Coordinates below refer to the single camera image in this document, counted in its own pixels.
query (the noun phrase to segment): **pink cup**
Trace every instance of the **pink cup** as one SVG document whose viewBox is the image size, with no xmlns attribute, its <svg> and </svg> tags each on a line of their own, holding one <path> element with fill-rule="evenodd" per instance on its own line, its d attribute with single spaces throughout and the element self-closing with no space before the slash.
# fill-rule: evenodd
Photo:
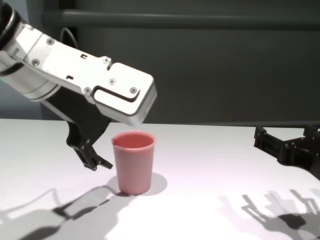
<svg viewBox="0 0 320 240">
<path fill-rule="evenodd" d="M 112 139 L 120 191 L 139 195 L 151 187 L 156 138 L 143 131 L 127 131 Z"/>
</svg>

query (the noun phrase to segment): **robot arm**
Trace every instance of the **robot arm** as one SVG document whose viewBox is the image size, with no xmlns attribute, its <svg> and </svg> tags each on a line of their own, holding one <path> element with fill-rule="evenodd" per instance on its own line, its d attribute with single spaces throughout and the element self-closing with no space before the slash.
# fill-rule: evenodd
<svg viewBox="0 0 320 240">
<path fill-rule="evenodd" d="M 303 137 L 283 141 L 256 127 L 254 146 L 284 166 L 298 167 L 320 180 L 320 128 L 305 126 Z"/>
<path fill-rule="evenodd" d="M 111 119 L 136 126 L 157 96 L 153 77 L 62 44 L 1 8 L 0 78 L 31 101 L 67 121 L 67 144 L 86 168 L 112 164 L 96 154 L 95 141 Z"/>
</svg>

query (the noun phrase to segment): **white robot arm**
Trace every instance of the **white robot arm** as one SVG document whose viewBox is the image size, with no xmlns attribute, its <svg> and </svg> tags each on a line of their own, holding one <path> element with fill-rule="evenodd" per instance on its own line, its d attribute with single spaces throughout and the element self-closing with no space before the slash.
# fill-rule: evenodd
<svg viewBox="0 0 320 240">
<path fill-rule="evenodd" d="M 1 20 L 0 78 L 68 122 L 67 144 L 85 167 L 111 168 L 92 145 L 111 119 L 131 126 L 144 121 L 157 97 L 153 77 L 43 34 L 6 3 Z"/>
</svg>

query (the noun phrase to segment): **screw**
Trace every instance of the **screw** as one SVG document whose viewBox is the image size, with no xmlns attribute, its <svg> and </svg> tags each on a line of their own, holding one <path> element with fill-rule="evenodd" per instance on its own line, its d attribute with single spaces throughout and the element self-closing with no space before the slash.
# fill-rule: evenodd
<svg viewBox="0 0 320 240">
<path fill-rule="evenodd" d="M 109 84 L 110 85 L 113 85 L 113 84 L 115 84 L 116 83 L 116 80 L 114 79 L 114 78 L 111 78 L 110 80 L 109 80 Z"/>
<path fill-rule="evenodd" d="M 87 95 L 89 95 L 89 94 L 91 94 L 91 88 L 90 87 L 85 87 L 84 89 L 83 89 L 83 91 L 84 91 L 84 93 L 85 94 L 87 94 Z"/>
<path fill-rule="evenodd" d="M 46 43 L 49 44 L 49 45 L 53 45 L 55 43 L 55 40 L 53 40 L 52 38 L 48 38 L 46 40 Z"/>
<path fill-rule="evenodd" d="M 32 64 L 33 66 L 38 66 L 38 65 L 40 64 L 40 62 L 39 62 L 38 59 L 33 59 L 33 60 L 31 61 L 31 64 Z"/>
<path fill-rule="evenodd" d="M 109 64 L 111 62 L 111 58 L 110 57 L 106 57 L 103 59 L 103 63 L 104 64 Z"/>
<path fill-rule="evenodd" d="M 130 88 L 130 93 L 135 94 L 137 92 L 137 88 L 132 87 Z"/>
</svg>

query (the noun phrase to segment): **white table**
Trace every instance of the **white table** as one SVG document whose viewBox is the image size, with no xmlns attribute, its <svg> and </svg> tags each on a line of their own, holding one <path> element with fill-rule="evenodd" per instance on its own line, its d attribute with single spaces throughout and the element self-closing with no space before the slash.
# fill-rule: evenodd
<svg viewBox="0 0 320 240">
<path fill-rule="evenodd" d="M 97 153 L 114 163 L 111 138 L 130 129 L 111 123 L 94 145 Z M 295 190 L 319 206 L 320 181 L 254 148 L 253 127 L 142 124 L 139 129 L 157 138 L 152 188 L 125 197 L 115 195 L 119 191 L 115 167 L 100 166 L 97 171 L 83 167 L 66 145 L 65 122 L 1 119 L 0 239 L 311 240 L 320 236 L 320 213 L 290 192 Z M 303 131 L 272 128 L 269 132 L 292 139 Z M 244 211 L 248 203 L 243 195 L 262 217 Z M 83 209 L 88 213 L 66 220 L 52 211 L 74 200 L 65 209 L 69 216 Z M 292 213 L 306 221 L 298 230 L 277 217 Z M 296 220 L 295 225 L 303 221 L 299 216 L 290 219 Z"/>
</svg>

